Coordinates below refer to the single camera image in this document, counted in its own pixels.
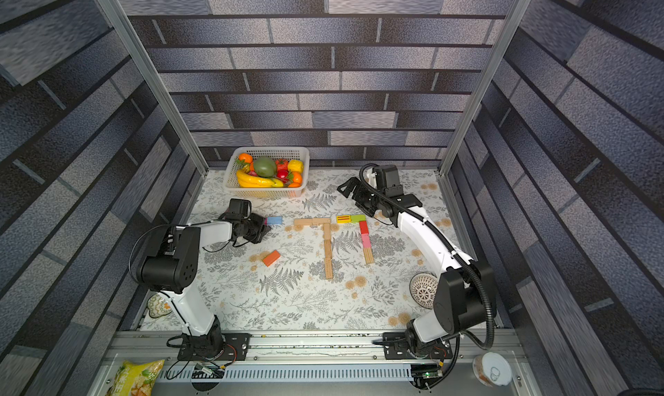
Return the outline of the orange block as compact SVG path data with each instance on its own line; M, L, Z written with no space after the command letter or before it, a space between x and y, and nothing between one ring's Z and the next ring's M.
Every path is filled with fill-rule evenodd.
M281 257L281 253L279 251L273 251L267 254L263 259L262 262L266 267L272 266L279 258Z

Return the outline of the pink block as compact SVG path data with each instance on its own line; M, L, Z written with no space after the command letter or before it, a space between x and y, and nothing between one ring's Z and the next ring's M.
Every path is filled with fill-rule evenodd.
M361 239L362 239L363 248L371 250L372 249L372 244L371 244L370 236L368 234L363 234L361 236Z

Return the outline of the natural wood block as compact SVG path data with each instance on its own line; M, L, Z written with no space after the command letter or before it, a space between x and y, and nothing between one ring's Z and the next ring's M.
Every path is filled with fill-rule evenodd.
M302 227L307 227L307 226L312 226L314 224L313 219L295 219L294 225L295 226L302 226Z
M323 224L330 224L330 218L314 218L312 225L319 226Z
M325 271L325 278L326 279L333 279L334 278L334 270L333 270L333 265L332 265L332 259L325 259L324 260L324 271Z

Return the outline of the wood block marked 71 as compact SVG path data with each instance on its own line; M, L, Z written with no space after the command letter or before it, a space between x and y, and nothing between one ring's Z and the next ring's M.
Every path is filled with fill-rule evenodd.
M323 243L324 246L324 257L325 260L332 260L332 245L331 240L325 240Z

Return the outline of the yellow block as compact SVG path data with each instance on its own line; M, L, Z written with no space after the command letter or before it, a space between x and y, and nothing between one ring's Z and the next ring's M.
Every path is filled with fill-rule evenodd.
M335 219L337 224L346 224L352 222L350 215L338 215Z

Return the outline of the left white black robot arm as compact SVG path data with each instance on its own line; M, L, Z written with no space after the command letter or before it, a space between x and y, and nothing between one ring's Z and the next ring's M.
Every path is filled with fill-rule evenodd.
M233 198L217 219L190 225L158 225L132 247L128 271L139 285L164 297L181 323L180 360L213 360L227 340L218 316L205 304L195 285L200 251L221 243L259 244L270 231L265 217L252 212L249 200Z

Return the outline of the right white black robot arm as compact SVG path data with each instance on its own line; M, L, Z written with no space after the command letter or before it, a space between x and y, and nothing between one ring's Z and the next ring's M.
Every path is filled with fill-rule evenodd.
M406 325L404 342L415 357L427 356L437 342L464 335L483 350L496 336L496 277L441 232L416 195L404 192L394 165L362 166L357 177L337 187L367 216L380 211L422 252L436 276L432 309Z

